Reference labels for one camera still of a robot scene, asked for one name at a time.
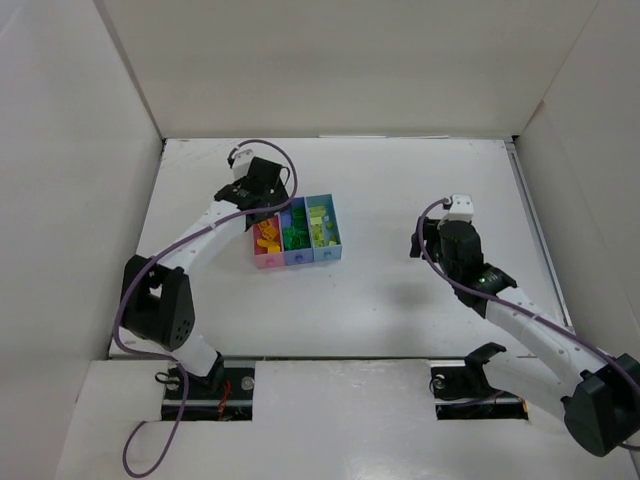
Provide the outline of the dark green 2x2 lego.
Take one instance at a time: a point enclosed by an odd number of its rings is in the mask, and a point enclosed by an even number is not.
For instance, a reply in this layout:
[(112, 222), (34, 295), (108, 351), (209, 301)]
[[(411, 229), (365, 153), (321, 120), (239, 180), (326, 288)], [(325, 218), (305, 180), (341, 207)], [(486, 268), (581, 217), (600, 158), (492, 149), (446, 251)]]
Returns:
[(294, 208), (292, 210), (292, 215), (294, 219), (304, 220), (306, 218), (305, 211), (303, 208)]

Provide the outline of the light blue container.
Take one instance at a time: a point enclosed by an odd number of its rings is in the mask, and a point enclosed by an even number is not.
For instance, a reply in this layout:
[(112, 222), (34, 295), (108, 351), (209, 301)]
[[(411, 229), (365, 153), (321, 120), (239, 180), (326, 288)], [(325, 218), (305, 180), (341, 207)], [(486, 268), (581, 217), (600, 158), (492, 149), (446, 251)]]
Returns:
[[(330, 232), (330, 235), (331, 235), (330, 239), (337, 240), (342, 244), (336, 209), (335, 209), (332, 195), (322, 194), (322, 195), (306, 196), (304, 200), (306, 203), (306, 213), (308, 215), (310, 237), (311, 237), (312, 225), (310, 224), (310, 220), (309, 220), (308, 208), (310, 206), (322, 205), (322, 206), (325, 206), (327, 209), (327, 219), (322, 223), (322, 225)], [(312, 243), (312, 237), (311, 237), (311, 245), (312, 245), (314, 262), (336, 261), (341, 259), (342, 245), (340, 247), (326, 246), (322, 248), (314, 248)]]

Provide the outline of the purple container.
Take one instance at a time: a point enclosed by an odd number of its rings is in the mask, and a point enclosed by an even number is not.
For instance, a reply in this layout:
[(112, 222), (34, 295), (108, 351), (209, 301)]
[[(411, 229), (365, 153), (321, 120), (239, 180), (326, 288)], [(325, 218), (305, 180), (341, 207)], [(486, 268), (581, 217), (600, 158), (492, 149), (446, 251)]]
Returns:
[(279, 213), (281, 238), (286, 266), (297, 266), (313, 261), (313, 251), (306, 213), (306, 203), (296, 197)]

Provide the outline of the lime 2x2 lego brick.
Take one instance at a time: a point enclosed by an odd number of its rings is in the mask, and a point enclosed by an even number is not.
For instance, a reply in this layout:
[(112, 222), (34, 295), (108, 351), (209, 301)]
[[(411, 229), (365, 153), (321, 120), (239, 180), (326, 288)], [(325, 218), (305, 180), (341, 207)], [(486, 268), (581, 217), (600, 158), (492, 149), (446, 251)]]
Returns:
[(327, 219), (327, 209), (325, 206), (310, 206), (308, 208), (311, 225), (321, 225)]

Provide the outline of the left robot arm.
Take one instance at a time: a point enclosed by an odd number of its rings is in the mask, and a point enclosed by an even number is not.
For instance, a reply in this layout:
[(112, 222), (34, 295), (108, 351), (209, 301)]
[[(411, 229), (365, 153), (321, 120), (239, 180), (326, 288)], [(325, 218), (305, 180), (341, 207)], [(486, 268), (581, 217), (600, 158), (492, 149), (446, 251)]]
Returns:
[(234, 181), (213, 196), (182, 237), (154, 256), (132, 256), (124, 268), (118, 328), (152, 343), (212, 390), (223, 382), (224, 359), (196, 332), (191, 283), (198, 267), (287, 206), (283, 172), (293, 169), (257, 156), (243, 161), (234, 169)]

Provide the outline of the orange printed lego plate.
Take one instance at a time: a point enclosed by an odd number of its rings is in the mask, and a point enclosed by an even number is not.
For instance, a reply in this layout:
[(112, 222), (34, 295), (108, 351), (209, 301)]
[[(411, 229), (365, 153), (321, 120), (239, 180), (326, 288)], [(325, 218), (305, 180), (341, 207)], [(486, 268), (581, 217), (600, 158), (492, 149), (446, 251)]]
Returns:
[(270, 220), (259, 222), (257, 226), (263, 239), (275, 241), (279, 237), (279, 229)]

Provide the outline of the light green square lego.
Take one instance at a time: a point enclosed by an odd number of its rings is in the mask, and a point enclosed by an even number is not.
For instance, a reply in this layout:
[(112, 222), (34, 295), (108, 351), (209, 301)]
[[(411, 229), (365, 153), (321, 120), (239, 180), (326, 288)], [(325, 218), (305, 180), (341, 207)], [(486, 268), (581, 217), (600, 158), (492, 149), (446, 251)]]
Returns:
[(329, 245), (330, 232), (322, 224), (311, 226), (311, 237), (314, 248), (322, 248)]

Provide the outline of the dark green lego plate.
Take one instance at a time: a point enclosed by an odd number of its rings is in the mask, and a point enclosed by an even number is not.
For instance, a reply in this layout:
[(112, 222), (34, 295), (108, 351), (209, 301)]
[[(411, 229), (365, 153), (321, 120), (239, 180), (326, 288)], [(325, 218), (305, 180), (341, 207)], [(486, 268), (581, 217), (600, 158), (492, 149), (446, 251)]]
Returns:
[(284, 227), (282, 230), (284, 249), (286, 251), (308, 249), (311, 247), (309, 232), (295, 226)]

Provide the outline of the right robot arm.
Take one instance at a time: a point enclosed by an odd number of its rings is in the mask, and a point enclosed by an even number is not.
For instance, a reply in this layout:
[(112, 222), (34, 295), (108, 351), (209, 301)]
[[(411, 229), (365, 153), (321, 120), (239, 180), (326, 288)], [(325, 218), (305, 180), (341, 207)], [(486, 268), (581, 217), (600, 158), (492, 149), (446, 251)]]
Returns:
[(470, 395), (517, 395), (561, 421), (597, 457), (633, 447), (629, 441), (639, 432), (638, 360), (611, 356), (547, 319), (511, 276), (485, 262), (469, 221), (419, 219), (410, 255), (426, 261), (460, 303), (534, 356), (520, 361), (497, 343), (472, 351), (465, 358)]

